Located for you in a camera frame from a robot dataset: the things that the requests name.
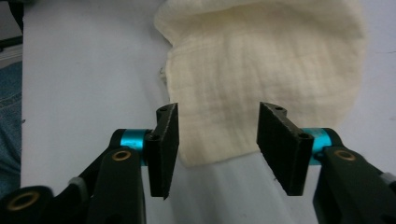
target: blue fabric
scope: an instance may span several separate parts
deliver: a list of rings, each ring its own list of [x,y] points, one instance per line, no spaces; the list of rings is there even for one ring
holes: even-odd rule
[[[0,199],[21,184],[22,63],[0,69]]]

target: crumpled fabric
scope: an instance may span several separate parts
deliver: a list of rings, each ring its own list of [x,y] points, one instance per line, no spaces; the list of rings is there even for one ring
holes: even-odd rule
[[[334,128],[360,89],[357,0],[168,0],[154,21],[173,46],[164,72],[187,166],[258,151],[259,102]]]

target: teal joint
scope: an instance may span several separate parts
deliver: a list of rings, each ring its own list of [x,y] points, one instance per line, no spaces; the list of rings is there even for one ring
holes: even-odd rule
[[[147,166],[143,159],[143,148],[145,147],[146,129],[127,129],[122,135],[120,145],[122,147],[129,147],[139,152],[140,165]]]
[[[312,156],[309,161],[310,165],[320,165],[320,161],[314,159],[314,155],[321,152],[324,147],[330,147],[332,145],[332,139],[330,136],[321,128],[303,128],[303,132],[309,133],[314,136],[314,145],[312,146]]]

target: white table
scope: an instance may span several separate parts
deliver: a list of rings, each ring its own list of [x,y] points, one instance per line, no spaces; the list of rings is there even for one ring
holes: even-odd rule
[[[159,72],[170,46],[152,25],[160,1],[41,0],[25,10],[23,186],[59,193],[119,128],[154,128],[168,104]],[[371,42],[361,93],[336,131],[347,147],[396,174],[396,2],[364,0]],[[170,198],[149,197],[148,223],[316,223],[319,167],[304,197],[286,197],[260,153],[186,169]]]

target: cream cloth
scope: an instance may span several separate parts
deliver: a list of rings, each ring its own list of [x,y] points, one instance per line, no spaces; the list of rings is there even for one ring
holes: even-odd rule
[[[155,25],[173,45],[165,74],[187,166],[257,151],[260,101],[299,127],[334,127],[360,88],[356,0],[168,0]]]

